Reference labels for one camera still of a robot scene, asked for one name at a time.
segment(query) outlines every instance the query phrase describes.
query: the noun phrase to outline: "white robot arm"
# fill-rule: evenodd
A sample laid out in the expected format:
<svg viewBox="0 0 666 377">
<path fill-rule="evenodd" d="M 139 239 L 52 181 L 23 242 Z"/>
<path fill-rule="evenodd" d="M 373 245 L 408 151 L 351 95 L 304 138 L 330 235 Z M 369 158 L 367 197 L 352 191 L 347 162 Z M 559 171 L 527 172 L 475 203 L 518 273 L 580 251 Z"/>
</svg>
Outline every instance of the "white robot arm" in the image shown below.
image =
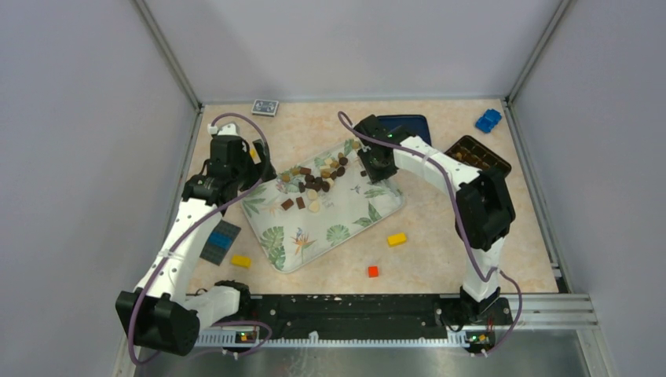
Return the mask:
<svg viewBox="0 0 666 377">
<path fill-rule="evenodd" d="M 250 146 L 238 134 L 235 123 L 210 128 L 210 159 L 204 163 L 203 174 L 185 184 L 178 213 L 162 250 L 133 292 L 123 291 L 115 307 L 126 334 L 130 334 L 130 318 L 138 311 L 134 326 L 134 344 L 177 355 L 190 352 L 199 332 L 221 318 L 236 313 L 241 300 L 242 284 L 216 284 L 208 292 L 188 297 L 185 292 L 196 261 L 208 237 L 222 219 L 215 211 L 236 198 L 261 178 L 275 178 L 264 145 L 254 142 L 260 163 L 254 163 Z M 190 232 L 175 248 L 177 241 Z M 164 262 L 152 284 L 156 269 Z M 139 300 L 144 290 L 145 297 Z"/>
<path fill-rule="evenodd" d="M 373 182 L 390 177 L 398 169 L 404 169 L 448 195 L 442 172 L 427 160 L 430 159 L 443 167 L 456 194 L 454 199 L 474 260 L 481 274 L 484 277 L 489 276 L 486 281 L 480 278 L 474 263 L 468 258 L 461 296 L 473 304 L 474 312 L 480 313 L 487 309 L 499 296 L 498 276 L 491 272 L 498 268 L 505 237 L 515 219 L 503 174 L 498 170 L 481 171 L 459 163 L 400 127 L 388 130 L 374 115 L 360 121 L 354 130 L 423 155 L 417 156 L 407 150 L 363 140 L 364 149 L 359 152 L 359 157 Z"/>
</svg>

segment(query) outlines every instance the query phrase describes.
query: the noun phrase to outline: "blue lego brick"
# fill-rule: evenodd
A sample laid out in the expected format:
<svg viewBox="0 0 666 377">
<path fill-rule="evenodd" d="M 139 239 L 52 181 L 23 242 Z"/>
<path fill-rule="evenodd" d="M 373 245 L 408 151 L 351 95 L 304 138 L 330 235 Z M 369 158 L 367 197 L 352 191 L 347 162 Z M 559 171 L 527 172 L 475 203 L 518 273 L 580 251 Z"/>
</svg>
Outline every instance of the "blue lego brick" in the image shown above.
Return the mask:
<svg viewBox="0 0 666 377">
<path fill-rule="evenodd" d="M 495 128 L 495 126 L 497 126 L 497 123 L 499 123 L 500 120 L 502 120 L 502 114 L 495 109 L 489 108 L 485 111 L 483 116 L 479 118 L 476 127 L 485 133 L 489 133 Z"/>
</svg>

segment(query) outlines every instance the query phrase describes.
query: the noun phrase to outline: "marble tabletop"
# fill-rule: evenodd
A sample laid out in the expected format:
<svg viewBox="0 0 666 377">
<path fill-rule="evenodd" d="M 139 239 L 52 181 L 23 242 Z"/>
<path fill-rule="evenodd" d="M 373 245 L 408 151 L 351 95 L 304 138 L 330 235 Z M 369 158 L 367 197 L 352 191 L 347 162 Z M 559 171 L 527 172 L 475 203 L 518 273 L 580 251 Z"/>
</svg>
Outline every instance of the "marble tabletop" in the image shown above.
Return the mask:
<svg viewBox="0 0 666 377">
<path fill-rule="evenodd" d="M 524 292 L 556 292 L 550 259 L 507 123 L 503 119 L 490 134 L 474 128 L 476 119 L 488 108 L 502 111 L 500 100 L 281 103 L 275 118 L 251 115 L 251 104 L 208 105 L 188 177 L 198 173 L 208 158 L 206 125 L 223 112 L 238 112 L 258 123 L 269 140 L 277 171 L 349 138 L 349 131 L 338 122 L 338 110 L 354 122 L 370 114 L 424 115 L 435 148 L 445 151 L 469 134 L 511 164 L 507 185 L 516 220 L 504 244 L 500 267 Z M 244 121 L 229 120 L 239 124 L 241 136 L 247 140 L 258 138 Z M 393 179 L 406 200 L 399 211 L 293 273 L 280 273 L 269 264 L 240 206 L 230 207 L 225 220 L 242 230 L 220 266 L 202 259 L 197 262 L 189 290 L 210 287 L 219 280 L 236 280 L 247 284 L 253 294 L 457 293 L 467 256 L 454 229 L 448 197 L 407 171 L 399 171 Z M 407 234 L 408 242 L 389 248 L 386 238 L 399 232 Z M 252 266 L 231 265 L 233 254 L 251 258 Z M 379 267 L 379 277 L 368 278 L 370 265 Z M 514 291 L 505 280 L 500 279 L 500 283 L 503 292 Z"/>
</svg>

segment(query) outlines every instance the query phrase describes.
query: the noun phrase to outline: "gray wall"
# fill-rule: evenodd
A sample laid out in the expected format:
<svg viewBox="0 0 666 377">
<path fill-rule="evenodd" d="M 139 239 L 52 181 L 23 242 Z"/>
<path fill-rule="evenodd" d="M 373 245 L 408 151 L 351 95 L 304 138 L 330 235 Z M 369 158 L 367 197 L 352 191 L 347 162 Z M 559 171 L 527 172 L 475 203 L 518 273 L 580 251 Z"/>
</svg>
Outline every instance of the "gray wall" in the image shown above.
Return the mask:
<svg viewBox="0 0 666 377">
<path fill-rule="evenodd" d="M 577 2 L 517 103 L 562 253 L 622 375 L 663 375 L 666 2 Z"/>
<path fill-rule="evenodd" d="M 148 0 L 202 101 L 498 97 L 559 0 Z"/>
<path fill-rule="evenodd" d="M 0 2 L 0 375 L 110 375 L 193 110 L 130 2 Z"/>
</svg>

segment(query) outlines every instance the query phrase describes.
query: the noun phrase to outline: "chocolate piece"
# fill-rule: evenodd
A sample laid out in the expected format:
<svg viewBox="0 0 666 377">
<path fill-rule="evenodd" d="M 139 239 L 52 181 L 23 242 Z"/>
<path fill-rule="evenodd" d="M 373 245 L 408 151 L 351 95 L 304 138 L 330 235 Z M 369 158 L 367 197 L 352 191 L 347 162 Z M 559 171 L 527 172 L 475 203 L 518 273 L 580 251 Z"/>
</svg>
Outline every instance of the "chocolate piece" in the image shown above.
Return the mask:
<svg viewBox="0 0 666 377">
<path fill-rule="evenodd" d="M 288 210 L 289 208 L 291 208 L 291 206 L 294 205 L 294 200 L 287 199 L 281 205 L 283 210 Z"/>
</svg>

